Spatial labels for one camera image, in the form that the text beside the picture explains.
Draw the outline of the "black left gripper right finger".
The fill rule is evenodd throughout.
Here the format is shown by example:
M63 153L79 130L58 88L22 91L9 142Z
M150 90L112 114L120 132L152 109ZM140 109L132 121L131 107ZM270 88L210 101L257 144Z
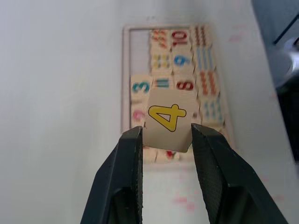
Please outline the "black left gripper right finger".
M285 224L287 220L254 169L218 131L193 123L192 147L212 224Z

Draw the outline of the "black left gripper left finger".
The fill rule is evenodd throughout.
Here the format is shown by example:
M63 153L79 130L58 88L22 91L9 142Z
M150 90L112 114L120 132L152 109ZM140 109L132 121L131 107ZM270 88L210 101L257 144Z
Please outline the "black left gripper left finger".
M143 200L142 127L125 131L97 171L83 224L141 224Z

